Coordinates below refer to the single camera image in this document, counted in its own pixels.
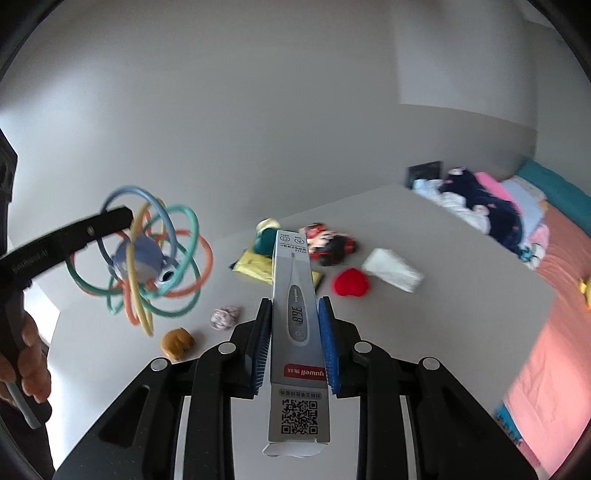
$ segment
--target red heart plush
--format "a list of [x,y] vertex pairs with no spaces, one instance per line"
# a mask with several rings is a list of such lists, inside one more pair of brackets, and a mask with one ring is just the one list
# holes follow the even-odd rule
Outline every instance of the red heart plush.
[[363,297],[369,290],[369,279],[356,268],[348,268],[333,280],[333,290],[340,297]]

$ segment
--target qr code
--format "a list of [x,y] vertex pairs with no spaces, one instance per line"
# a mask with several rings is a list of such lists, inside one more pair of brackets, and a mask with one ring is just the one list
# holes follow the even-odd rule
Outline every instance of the qr code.
[[318,434],[318,402],[315,400],[282,400],[281,433],[287,435]]

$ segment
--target bed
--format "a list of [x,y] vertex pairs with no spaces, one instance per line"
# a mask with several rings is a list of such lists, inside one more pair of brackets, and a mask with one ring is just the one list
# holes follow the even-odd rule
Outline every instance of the bed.
[[556,291],[542,329],[505,405],[550,475],[591,418],[591,312],[577,284],[591,272],[591,238],[555,207],[545,223],[550,244],[536,272]]
[[454,168],[444,179],[416,180],[413,190],[493,237],[555,290],[495,417],[540,478],[583,478],[563,472],[573,463],[591,470],[591,307],[579,286],[591,275],[590,197],[533,160],[502,182]]

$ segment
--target finger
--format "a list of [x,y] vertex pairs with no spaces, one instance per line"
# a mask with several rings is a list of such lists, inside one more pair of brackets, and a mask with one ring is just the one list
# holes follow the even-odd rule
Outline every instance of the finger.
[[8,359],[0,353],[0,381],[14,382],[17,375]]
[[31,375],[22,379],[22,391],[27,396],[41,393],[45,384],[51,381],[49,370],[45,366],[39,367]]
[[22,341],[25,342],[27,346],[34,346],[41,342],[37,325],[35,324],[33,317],[27,312],[25,312],[25,325],[22,328]]
[[35,398],[35,401],[37,403],[45,402],[49,398],[49,395],[51,394],[51,374],[49,373],[49,371],[47,371],[47,373],[48,373],[47,382],[45,382],[45,384],[43,384],[43,386],[39,388],[39,391],[33,397],[33,398]]
[[28,377],[41,365],[43,353],[41,352],[41,344],[25,348],[18,355],[18,371],[22,377]]

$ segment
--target metal bolt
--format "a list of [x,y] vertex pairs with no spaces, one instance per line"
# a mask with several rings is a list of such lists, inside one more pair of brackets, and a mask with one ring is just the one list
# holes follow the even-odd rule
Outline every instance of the metal bolt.
[[230,353],[233,353],[234,350],[236,350],[236,345],[234,345],[232,342],[224,342],[219,347],[217,347],[217,349],[222,355],[229,355]]
[[368,342],[357,342],[353,348],[359,353],[370,353],[371,344]]
[[437,370],[440,366],[441,364],[436,358],[429,357],[423,360],[423,367],[425,367],[427,370]]
[[168,360],[166,360],[165,358],[157,358],[155,360],[152,360],[152,363],[150,364],[150,368],[155,372],[160,372],[161,370],[164,370],[166,367],[168,367]]

